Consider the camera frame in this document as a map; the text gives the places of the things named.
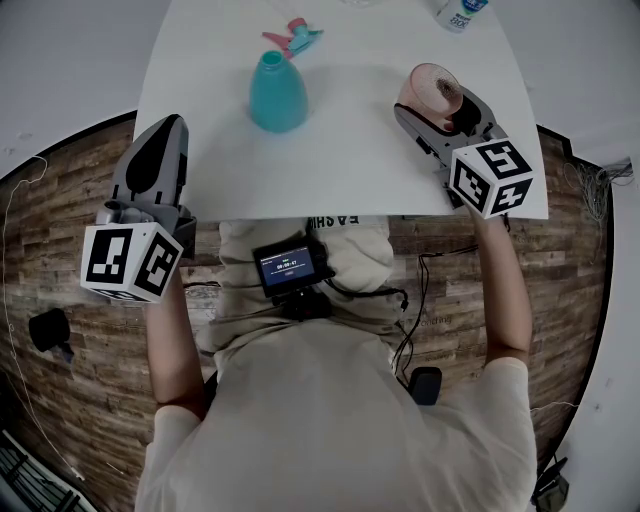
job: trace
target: display screen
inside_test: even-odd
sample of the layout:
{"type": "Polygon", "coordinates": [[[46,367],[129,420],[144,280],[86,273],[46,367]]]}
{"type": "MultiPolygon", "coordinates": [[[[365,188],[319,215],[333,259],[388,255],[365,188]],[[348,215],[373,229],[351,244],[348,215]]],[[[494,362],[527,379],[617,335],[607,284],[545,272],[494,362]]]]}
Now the display screen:
{"type": "Polygon", "coordinates": [[[299,247],[260,259],[266,286],[285,283],[314,273],[308,247],[299,247]]]}

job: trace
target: floor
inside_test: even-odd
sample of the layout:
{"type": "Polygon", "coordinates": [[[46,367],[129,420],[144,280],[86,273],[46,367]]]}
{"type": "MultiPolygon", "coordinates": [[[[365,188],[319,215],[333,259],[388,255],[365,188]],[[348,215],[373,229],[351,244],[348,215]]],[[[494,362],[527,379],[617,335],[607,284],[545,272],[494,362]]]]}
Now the floor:
{"type": "MultiPolygon", "coordinates": [[[[49,438],[85,476],[78,487],[98,508],[114,512],[133,509],[145,446],[152,438],[155,405],[144,316],[135,305],[109,302],[82,290],[78,271],[84,227],[93,223],[98,205],[108,195],[111,173],[131,142],[133,126],[133,121],[113,126],[48,155],[46,177],[15,193],[6,237],[6,302],[33,407],[49,438]],[[70,321],[75,351],[71,365],[60,354],[37,352],[30,341],[29,318],[53,307],[62,308],[70,321]]],[[[534,310],[532,407],[576,398],[599,319],[606,248],[606,232],[586,216],[579,191],[563,176],[560,144],[540,138],[550,220],[511,222],[534,310]]],[[[0,184],[2,212],[18,180],[38,176],[42,168],[36,163],[0,184]]],[[[391,233],[396,259],[390,284],[409,292],[409,326],[419,304],[416,255],[468,246],[474,242],[473,231],[464,219],[432,217],[394,218],[391,233]]],[[[196,258],[182,262],[186,282],[214,279],[218,246],[217,225],[200,223],[196,258]]],[[[414,336],[410,368],[440,367],[446,393],[454,384],[475,378],[484,360],[477,255],[434,259],[429,270],[426,314],[414,336]]],[[[197,331],[215,315],[216,289],[193,286],[187,293],[197,331]]],[[[4,320],[0,330],[3,423],[50,467],[74,480],[16,398],[17,392],[26,401],[15,361],[9,357],[4,320]]],[[[206,357],[202,363],[205,374],[211,373],[206,357]]],[[[566,406],[533,413],[540,460],[568,414],[566,406]]]]}

